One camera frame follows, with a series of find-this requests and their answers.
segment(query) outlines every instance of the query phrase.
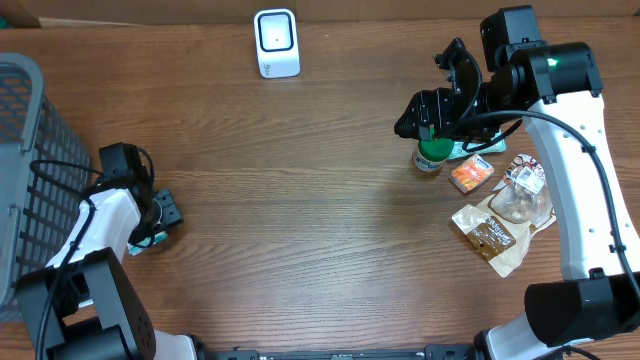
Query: white label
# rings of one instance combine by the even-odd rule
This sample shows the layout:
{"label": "white label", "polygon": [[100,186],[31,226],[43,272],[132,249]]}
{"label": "white label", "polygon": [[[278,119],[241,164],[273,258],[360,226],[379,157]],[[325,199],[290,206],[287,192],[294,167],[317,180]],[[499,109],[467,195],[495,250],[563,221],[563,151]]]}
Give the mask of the white label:
{"label": "white label", "polygon": [[491,165],[489,165],[488,162],[482,160],[482,158],[480,156],[476,157],[476,165],[478,165],[478,167],[482,170],[489,170],[491,169]]}
{"label": "white label", "polygon": [[544,180],[534,174],[531,169],[525,167],[516,178],[516,184],[524,186],[525,189],[531,191],[535,195],[542,190]]}
{"label": "white label", "polygon": [[440,162],[429,161],[424,157],[420,156],[420,154],[418,153],[418,150],[416,149],[416,151],[413,153],[413,163],[416,164],[416,167],[422,171],[436,171],[440,169],[440,164],[442,164],[442,161]]}

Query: orange package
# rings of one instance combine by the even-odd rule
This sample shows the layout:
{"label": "orange package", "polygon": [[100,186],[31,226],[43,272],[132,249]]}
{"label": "orange package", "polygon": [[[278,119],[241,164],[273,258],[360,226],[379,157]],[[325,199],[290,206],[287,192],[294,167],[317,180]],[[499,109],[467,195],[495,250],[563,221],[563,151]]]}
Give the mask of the orange package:
{"label": "orange package", "polygon": [[491,164],[475,154],[453,169],[449,178],[460,191],[468,193],[487,181],[493,175],[493,171]]}

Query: clear plastic bag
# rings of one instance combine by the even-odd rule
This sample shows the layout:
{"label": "clear plastic bag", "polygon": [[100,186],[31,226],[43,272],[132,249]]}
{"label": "clear plastic bag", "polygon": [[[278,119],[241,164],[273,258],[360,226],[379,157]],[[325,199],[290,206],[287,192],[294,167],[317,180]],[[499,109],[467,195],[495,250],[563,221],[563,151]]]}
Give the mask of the clear plastic bag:
{"label": "clear plastic bag", "polygon": [[514,224],[531,221],[536,228],[540,227],[549,220],[553,210],[544,178],[526,166],[515,169],[511,176],[514,181],[500,190],[489,206]]}

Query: basket mesh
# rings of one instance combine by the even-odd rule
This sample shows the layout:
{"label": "basket mesh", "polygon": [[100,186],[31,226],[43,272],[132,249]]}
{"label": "basket mesh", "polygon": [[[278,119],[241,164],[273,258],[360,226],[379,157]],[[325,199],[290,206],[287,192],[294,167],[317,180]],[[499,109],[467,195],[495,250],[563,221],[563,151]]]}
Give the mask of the basket mesh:
{"label": "basket mesh", "polygon": [[[20,143],[27,108],[31,99],[31,81],[23,74],[0,74],[0,144]],[[62,160],[88,166],[85,146],[64,123],[60,114],[43,97],[40,121],[30,160]],[[89,174],[52,164],[41,165],[47,174],[66,185],[82,190]],[[16,256],[6,301],[0,304],[0,322],[20,320],[15,299],[18,278],[43,268],[55,255],[71,232],[78,217],[78,199],[29,172],[27,194],[22,209],[20,231],[16,241]]]}

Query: gray plastic basket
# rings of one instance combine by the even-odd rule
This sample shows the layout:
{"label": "gray plastic basket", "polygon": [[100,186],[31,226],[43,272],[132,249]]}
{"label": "gray plastic basket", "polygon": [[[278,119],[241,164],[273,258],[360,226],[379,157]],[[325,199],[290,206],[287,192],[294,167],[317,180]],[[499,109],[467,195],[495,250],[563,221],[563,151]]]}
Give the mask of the gray plastic basket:
{"label": "gray plastic basket", "polygon": [[[15,284],[43,268],[66,241],[78,199],[35,177],[32,160],[89,165],[86,147],[44,96],[44,79],[30,58],[0,54],[0,322],[20,320]],[[49,175],[82,190],[89,174],[46,165]]]}

